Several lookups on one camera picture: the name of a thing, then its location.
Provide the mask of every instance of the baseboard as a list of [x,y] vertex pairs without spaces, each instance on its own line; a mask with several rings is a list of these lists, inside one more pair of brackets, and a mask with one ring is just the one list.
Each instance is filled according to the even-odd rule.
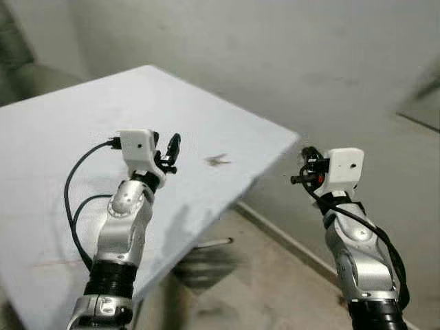
[[[253,208],[246,203],[239,201],[235,203],[234,209],[243,215],[247,220],[252,222],[256,227],[266,233],[273,240],[281,244],[287,251],[294,254],[303,263],[312,268],[315,272],[319,273],[322,277],[327,279],[331,284],[339,287],[339,280],[336,271],[332,266],[328,265],[321,258],[316,256],[312,251],[307,249],[303,244],[297,242],[286,232],[278,228],[271,221],[266,219],[263,215],[259,214]],[[420,330],[420,328],[413,325],[407,319],[405,319],[408,328],[411,330]]]

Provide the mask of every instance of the white table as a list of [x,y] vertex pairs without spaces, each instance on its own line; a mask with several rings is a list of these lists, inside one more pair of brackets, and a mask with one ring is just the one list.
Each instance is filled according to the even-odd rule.
[[[67,225],[63,185],[85,151],[121,128],[159,132],[161,150],[174,132],[182,138],[178,173],[156,193],[135,300],[298,139],[151,66],[0,108],[0,276],[28,329],[63,329],[83,293],[88,273]],[[222,153],[229,164],[206,161]],[[72,182],[73,208],[114,193],[126,175],[120,151],[93,154]],[[106,202],[92,202],[78,224],[90,254]]]

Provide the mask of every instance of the robotic arm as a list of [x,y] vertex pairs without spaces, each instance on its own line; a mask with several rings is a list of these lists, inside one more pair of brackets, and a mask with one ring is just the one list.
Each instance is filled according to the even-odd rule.
[[180,135],[174,135],[163,157],[155,150],[158,138],[151,131],[120,131],[116,148],[122,149],[130,179],[110,198],[89,282],[76,302],[67,330],[124,329],[133,317],[133,282],[154,193],[164,185],[165,174],[177,170],[173,165],[179,155]]
[[[409,302],[403,262],[385,232],[367,218],[362,204],[351,200],[360,179],[364,152],[339,148],[324,157],[314,147],[308,147],[302,150],[302,156],[305,165],[291,182],[304,186],[324,216],[325,240],[335,259],[353,328],[407,329],[402,319],[402,310]],[[381,250],[378,237],[388,247],[392,265]]]

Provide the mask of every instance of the floor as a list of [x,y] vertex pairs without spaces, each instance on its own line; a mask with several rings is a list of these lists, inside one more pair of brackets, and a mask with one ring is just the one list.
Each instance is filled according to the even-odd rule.
[[[231,210],[142,303],[135,330],[351,329],[340,292]],[[20,327],[0,288],[0,330]]]

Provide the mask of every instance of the wall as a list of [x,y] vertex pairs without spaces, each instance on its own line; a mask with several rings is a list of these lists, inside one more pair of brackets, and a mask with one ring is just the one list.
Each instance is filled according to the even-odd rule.
[[69,0],[6,0],[40,64],[87,79]]
[[[406,261],[423,329],[439,324],[439,136],[394,111],[440,51],[438,0],[77,0],[89,71],[152,63],[301,132],[365,150],[358,196]],[[333,263],[292,151],[246,202]]]

